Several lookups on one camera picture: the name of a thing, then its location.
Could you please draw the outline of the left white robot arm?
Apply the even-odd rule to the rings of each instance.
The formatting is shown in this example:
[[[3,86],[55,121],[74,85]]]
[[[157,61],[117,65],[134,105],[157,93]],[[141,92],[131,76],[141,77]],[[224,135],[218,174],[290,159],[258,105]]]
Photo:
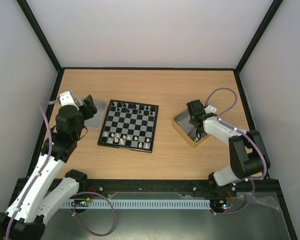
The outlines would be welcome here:
[[[14,202],[5,212],[0,212],[0,233],[7,240],[41,239],[49,220],[62,204],[87,185],[85,173],[70,170],[54,190],[48,191],[76,149],[85,121],[97,113],[91,95],[76,99],[66,91],[55,102],[61,107],[55,126],[47,128],[48,138],[35,169]]]

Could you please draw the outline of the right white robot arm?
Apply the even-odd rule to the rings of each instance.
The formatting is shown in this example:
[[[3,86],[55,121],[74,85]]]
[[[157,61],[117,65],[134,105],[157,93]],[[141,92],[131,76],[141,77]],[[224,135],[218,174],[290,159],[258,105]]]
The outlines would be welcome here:
[[[229,166],[208,176],[208,191],[219,196],[226,187],[241,181],[254,180],[253,175],[267,174],[270,160],[257,130],[246,131],[222,120],[219,115],[208,111],[208,106],[200,100],[186,104],[190,116],[189,123],[197,134],[208,134],[228,145]]]

